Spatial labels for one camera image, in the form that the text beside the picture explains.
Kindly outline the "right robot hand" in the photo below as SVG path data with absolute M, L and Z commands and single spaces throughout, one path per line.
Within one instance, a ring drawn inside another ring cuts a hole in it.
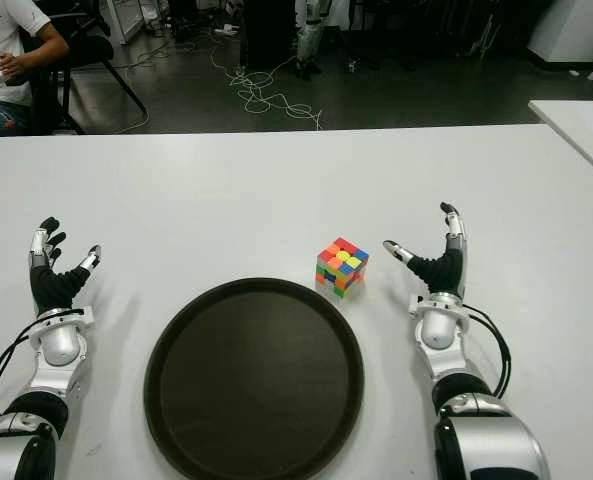
M 452 204 L 442 202 L 440 209 L 445 214 L 448 227 L 445 249 L 440 257 L 425 258 L 416 255 L 393 240 L 384 240 L 382 244 L 390 255 L 425 283 L 430 293 L 450 294 L 463 300 L 468 252 L 465 225 Z

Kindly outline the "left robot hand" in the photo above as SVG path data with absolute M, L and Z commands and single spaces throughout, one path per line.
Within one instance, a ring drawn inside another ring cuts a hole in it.
M 93 246 L 74 268 L 57 273 L 53 270 L 62 251 L 59 245 L 66 233 L 59 231 L 60 222 L 45 219 L 35 230 L 28 253 L 30 289 L 38 317 L 52 310 L 69 310 L 101 261 L 101 246 Z

